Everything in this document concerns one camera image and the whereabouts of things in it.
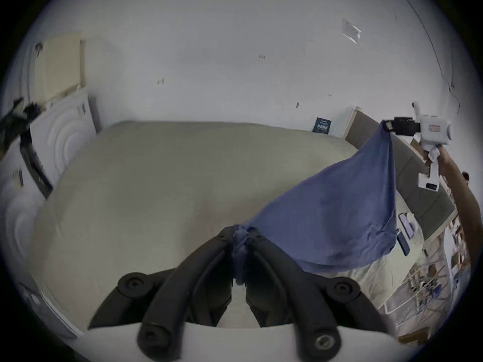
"blue towel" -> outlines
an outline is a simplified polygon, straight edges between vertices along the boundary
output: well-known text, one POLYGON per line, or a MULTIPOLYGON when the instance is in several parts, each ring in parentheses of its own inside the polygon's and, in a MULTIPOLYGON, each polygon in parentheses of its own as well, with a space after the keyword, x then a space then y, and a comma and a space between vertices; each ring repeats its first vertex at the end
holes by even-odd
POLYGON ((252 227, 308 272, 345 271, 387 255, 396 240, 390 133, 380 125, 354 156, 304 180, 236 226, 232 257, 238 283, 244 279, 252 227))

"upholstered headboard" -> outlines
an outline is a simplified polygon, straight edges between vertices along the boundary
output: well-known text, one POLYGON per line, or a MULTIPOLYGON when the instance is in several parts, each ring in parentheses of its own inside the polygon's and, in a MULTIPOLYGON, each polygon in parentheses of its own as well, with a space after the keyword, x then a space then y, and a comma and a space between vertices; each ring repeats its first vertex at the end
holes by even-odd
MULTIPOLYGON (((378 125, 378 122, 356 108, 347 125, 344 139, 359 149, 378 125)), ((438 192, 417 186, 418 173, 427 172, 423 157, 398 136, 393 135, 392 140, 396 189, 418 220, 425 240, 432 240, 455 218, 456 207, 444 186, 440 186, 438 192)))

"mattress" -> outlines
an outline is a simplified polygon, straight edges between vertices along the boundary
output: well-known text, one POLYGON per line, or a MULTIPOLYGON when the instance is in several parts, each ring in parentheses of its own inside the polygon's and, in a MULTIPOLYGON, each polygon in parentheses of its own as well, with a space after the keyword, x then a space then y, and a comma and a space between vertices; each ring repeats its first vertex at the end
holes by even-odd
MULTIPOLYGON (((57 310, 85 331, 124 274, 176 267, 223 227, 249 220, 355 152, 332 136, 254 124, 113 125, 76 157, 41 209, 29 270, 57 310)), ((407 211, 399 195, 396 211, 407 211)), ((418 240, 419 233, 412 245, 418 240)), ((414 264, 399 252, 396 245, 341 274, 379 307, 414 264)))

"black cable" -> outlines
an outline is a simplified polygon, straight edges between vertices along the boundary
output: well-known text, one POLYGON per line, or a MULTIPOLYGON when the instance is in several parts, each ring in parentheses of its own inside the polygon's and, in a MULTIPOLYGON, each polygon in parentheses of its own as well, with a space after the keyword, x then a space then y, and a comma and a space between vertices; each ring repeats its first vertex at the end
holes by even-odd
POLYGON ((434 56, 436 57, 436 61, 438 62, 438 67, 439 67, 439 72, 441 73, 441 77, 443 78, 443 81, 448 85, 448 91, 450 92, 451 96, 458 101, 458 111, 456 113, 456 115, 458 115, 459 114, 459 109, 461 107, 461 103, 460 103, 459 99, 451 92, 451 85, 450 85, 450 83, 448 81, 446 81, 446 79, 444 78, 443 69, 441 68, 441 63, 439 62, 438 54, 436 53, 436 49, 434 48, 433 42, 431 40, 431 37, 429 36, 429 33, 427 32, 427 29, 426 29, 423 21, 419 17, 418 12, 416 12, 416 9, 414 9, 413 5, 411 4, 411 2, 409 0, 406 0, 406 1, 408 2, 409 6, 413 9, 414 13, 418 17, 419 22, 423 26, 424 31, 426 32, 427 38, 429 39, 429 42, 431 43, 431 47, 433 48, 434 56))

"smartphone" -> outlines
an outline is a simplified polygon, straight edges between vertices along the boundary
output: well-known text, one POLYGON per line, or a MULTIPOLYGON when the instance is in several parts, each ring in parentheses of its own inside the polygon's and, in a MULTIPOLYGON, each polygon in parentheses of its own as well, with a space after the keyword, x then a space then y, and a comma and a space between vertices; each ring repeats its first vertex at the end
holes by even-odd
POLYGON ((397 238, 399 245, 401 245, 402 253, 404 254, 404 256, 409 255, 409 244, 406 241, 406 239, 404 238, 402 231, 398 228, 396 233, 397 233, 396 238, 397 238))
POLYGON ((411 227, 411 224, 409 224, 408 217, 406 216, 405 213, 401 213, 399 215, 399 219, 401 220, 402 226, 404 227, 404 230, 408 235, 408 239, 411 240, 414 236, 414 231, 413 231, 413 228, 411 227))

